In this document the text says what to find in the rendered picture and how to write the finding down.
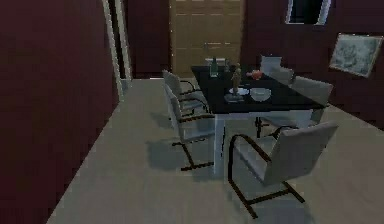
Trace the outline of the wooden room door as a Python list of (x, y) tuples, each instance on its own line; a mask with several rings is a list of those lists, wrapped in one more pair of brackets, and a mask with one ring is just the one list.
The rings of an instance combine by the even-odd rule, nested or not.
[(169, 0), (172, 72), (192, 77), (207, 58), (240, 61), (246, 0)]

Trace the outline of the brown statuette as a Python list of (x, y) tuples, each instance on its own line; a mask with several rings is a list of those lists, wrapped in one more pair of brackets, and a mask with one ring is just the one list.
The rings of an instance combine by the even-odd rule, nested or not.
[(238, 94), (238, 87), (241, 82), (241, 65), (237, 64), (235, 71), (232, 75), (232, 84), (233, 84), (233, 94), (237, 95)]

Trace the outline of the white plate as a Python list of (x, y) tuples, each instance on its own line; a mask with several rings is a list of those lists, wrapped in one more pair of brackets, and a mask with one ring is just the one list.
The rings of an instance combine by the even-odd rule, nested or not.
[[(233, 88), (229, 89), (229, 93), (233, 94)], [(237, 88), (237, 94), (242, 95), (242, 96), (247, 95), (247, 94), (249, 94), (249, 89), (238, 87)]]

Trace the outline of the grey cantilever chair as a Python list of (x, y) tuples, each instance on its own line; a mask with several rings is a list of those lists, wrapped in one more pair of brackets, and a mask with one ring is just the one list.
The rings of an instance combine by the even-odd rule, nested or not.
[[(299, 202), (305, 199), (288, 183), (288, 180), (309, 175), (320, 155), (334, 136), (339, 125), (333, 121), (298, 128), (281, 126), (269, 135), (252, 138), (246, 134), (235, 134), (228, 147), (227, 180), (253, 219), (257, 214), (253, 204), (271, 200), (287, 194)], [(253, 199), (247, 199), (233, 180), (234, 155), (264, 186), (282, 184), (285, 189)]]
[(183, 116), (181, 112), (181, 101), (176, 97), (167, 84), (164, 85), (164, 92), (167, 98), (167, 107), (171, 124), (179, 138), (179, 141), (174, 142), (173, 146), (180, 145), (189, 162), (189, 165), (182, 167), (181, 170), (189, 171), (213, 166), (214, 163), (211, 161), (196, 164), (193, 161), (187, 145), (197, 141), (204, 141), (215, 135), (215, 116), (210, 113)]
[[(332, 92), (333, 85), (318, 80), (296, 76), (291, 85), (291, 88), (296, 92), (323, 105), (322, 109), (313, 110), (309, 121), (310, 126), (319, 124), (325, 108), (328, 107), (328, 100)], [(268, 126), (269, 124), (275, 127), (298, 126), (295, 118), (291, 115), (257, 118), (255, 120), (257, 136), (260, 136), (262, 127)]]
[[(201, 108), (204, 112), (208, 111), (206, 100), (202, 91), (196, 89), (195, 86), (187, 80), (181, 80), (177, 75), (167, 71), (162, 71), (164, 82), (170, 87), (180, 104), (180, 110), (183, 116), (191, 116), (197, 108)], [(192, 89), (183, 91), (181, 84), (188, 83)]]
[(261, 56), (260, 70), (269, 75), (274, 69), (281, 67), (282, 58), (279, 56)]

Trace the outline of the white door frame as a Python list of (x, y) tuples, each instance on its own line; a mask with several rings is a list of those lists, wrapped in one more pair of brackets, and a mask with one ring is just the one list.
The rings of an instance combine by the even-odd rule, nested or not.
[(132, 86), (132, 69), (124, 4), (123, 0), (101, 1), (103, 4), (107, 40), (111, 52), (118, 99), (122, 102), (124, 100), (124, 95)]

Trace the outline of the framed grey picture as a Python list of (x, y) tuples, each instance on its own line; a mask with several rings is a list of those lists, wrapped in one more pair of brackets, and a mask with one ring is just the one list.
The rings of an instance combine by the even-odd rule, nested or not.
[(339, 33), (329, 67), (368, 78), (383, 42), (383, 36)]

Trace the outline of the white bowl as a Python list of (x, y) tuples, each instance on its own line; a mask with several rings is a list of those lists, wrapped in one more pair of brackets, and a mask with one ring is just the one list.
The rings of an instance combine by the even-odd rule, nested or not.
[(271, 90), (267, 88), (252, 88), (250, 96), (254, 101), (262, 102), (270, 98)]

